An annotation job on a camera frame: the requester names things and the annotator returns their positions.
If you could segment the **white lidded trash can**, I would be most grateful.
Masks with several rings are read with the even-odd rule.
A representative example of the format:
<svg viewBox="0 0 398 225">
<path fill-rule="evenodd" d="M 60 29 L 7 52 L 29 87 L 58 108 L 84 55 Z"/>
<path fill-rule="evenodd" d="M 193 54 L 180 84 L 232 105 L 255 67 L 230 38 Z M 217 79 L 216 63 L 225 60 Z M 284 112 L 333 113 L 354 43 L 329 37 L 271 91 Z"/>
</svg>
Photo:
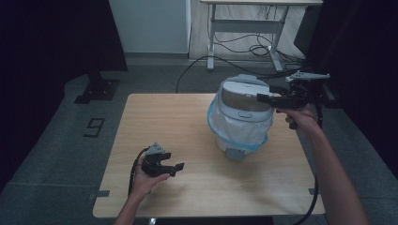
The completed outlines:
<svg viewBox="0 0 398 225">
<path fill-rule="evenodd" d="M 267 83 L 258 80 L 253 75 L 239 74 L 235 77 L 227 78 L 219 87 L 217 94 L 222 102 L 230 108 L 247 112 L 265 112 L 274 109 L 267 103 L 259 102 L 256 99 L 258 94 L 273 96 L 269 92 Z M 228 158 L 242 160 L 247 155 L 255 152 L 247 152 L 232 147 L 227 147 L 223 151 Z"/>
</svg>

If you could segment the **person's right hand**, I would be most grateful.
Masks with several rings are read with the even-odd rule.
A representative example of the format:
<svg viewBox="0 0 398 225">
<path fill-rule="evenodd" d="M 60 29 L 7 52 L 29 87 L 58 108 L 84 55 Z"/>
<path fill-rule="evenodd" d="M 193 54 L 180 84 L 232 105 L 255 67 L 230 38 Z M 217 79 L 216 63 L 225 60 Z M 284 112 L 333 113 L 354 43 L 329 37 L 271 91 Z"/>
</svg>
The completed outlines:
<svg viewBox="0 0 398 225">
<path fill-rule="evenodd" d="M 285 113 L 285 121 L 289 125 L 296 124 L 297 130 L 302 131 L 305 134 L 317 128 L 317 122 L 313 113 L 313 108 L 309 104 L 299 109 L 278 108 L 277 112 Z"/>
</svg>

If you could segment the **person's left hand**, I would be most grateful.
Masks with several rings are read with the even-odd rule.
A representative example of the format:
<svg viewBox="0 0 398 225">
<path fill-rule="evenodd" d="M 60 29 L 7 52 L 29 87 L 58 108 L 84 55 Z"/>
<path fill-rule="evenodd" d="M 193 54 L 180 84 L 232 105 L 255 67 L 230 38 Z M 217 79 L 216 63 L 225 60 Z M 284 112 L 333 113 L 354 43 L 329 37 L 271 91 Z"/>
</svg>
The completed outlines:
<svg viewBox="0 0 398 225">
<path fill-rule="evenodd" d="M 144 156 L 139 157 L 136 165 L 133 183 L 130 195 L 135 199 L 142 200 L 147 194 L 151 192 L 151 189 L 156 186 L 159 182 L 167 180 L 170 175 L 168 173 L 161 174 L 157 177 L 151 177 L 142 171 L 142 163 Z"/>
</svg>

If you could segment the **white blue-rimmed bin liner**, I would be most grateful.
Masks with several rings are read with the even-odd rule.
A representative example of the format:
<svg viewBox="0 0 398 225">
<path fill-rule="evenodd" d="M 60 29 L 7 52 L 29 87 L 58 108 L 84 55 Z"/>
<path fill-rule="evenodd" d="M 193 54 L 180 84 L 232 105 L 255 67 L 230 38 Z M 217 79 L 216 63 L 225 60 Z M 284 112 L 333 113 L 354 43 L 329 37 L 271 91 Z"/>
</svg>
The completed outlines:
<svg viewBox="0 0 398 225">
<path fill-rule="evenodd" d="M 219 147 L 253 152 L 268 141 L 268 131 L 273 124 L 273 110 L 247 112 L 227 107 L 216 96 L 207 110 L 207 123 L 217 136 Z"/>
</svg>

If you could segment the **white metal-frame desk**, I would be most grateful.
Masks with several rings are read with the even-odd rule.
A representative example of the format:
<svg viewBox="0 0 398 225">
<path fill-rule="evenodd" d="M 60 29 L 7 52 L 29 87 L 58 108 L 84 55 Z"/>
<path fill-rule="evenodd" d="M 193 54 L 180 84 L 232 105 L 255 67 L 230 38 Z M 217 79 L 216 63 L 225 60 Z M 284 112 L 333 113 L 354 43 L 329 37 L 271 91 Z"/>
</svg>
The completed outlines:
<svg viewBox="0 0 398 225">
<path fill-rule="evenodd" d="M 214 69 L 216 33 L 247 33 L 247 34 L 272 34 L 275 36 L 270 46 L 267 46 L 271 62 L 276 71 L 282 71 L 278 44 L 282 35 L 287 13 L 291 7 L 319 7 L 323 0 L 200 0 L 207 4 L 210 10 L 209 43 L 207 46 L 207 69 Z M 243 5 L 243 6 L 275 6 L 284 7 L 282 17 L 279 20 L 245 20 L 245 19 L 217 19 L 216 10 L 219 5 Z"/>
</svg>

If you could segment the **dark curtain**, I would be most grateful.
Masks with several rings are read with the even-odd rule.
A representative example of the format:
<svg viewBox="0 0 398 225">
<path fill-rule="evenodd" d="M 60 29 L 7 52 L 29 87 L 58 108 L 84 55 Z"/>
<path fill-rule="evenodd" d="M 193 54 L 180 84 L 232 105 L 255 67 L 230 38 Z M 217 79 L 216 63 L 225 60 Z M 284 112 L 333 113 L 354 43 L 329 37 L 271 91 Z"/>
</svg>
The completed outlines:
<svg viewBox="0 0 398 225">
<path fill-rule="evenodd" d="M 398 176 L 398 0 L 323 0 L 305 8 L 296 40 Z"/>
<path fill-rule="evenodd" d="M 52 120 L 67 82 L 125 71 L 110 0 L 0 0 L 0 192 Z"/>
</svg>

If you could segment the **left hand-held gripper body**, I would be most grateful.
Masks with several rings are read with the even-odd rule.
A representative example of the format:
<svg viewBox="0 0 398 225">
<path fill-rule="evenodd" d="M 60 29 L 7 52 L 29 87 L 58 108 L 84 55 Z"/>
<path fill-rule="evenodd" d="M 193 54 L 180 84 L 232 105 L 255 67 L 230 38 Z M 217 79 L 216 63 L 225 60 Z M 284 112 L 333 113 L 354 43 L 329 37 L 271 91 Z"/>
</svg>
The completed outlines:
<svg viewBox="0 0 398 225">
<path fill-rule="evenodd" d="M 160 155 L 167 153 L 157 142 L 149 146 L 145 152 L 145 159 L 142 164 L 142 171 L 151 177 L 157 177 L 166 173 L 166 169 L 161 165 Z"/>
</svg>

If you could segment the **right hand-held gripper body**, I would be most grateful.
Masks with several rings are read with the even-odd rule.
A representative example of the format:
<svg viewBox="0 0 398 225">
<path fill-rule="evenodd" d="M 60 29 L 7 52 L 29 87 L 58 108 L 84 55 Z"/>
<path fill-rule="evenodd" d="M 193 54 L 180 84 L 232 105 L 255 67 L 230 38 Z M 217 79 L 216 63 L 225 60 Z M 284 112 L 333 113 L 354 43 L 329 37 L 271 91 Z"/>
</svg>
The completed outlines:
<svg viewBox="0 0 398 225">
<path fill-rule="evenodd" d="M 316 103 L 323 95 L 323 84 L 329 74 L 297 71 L 285 78 L 289 88 L 281 92 L 277 108 L 298 109 Z"/>
</svg>

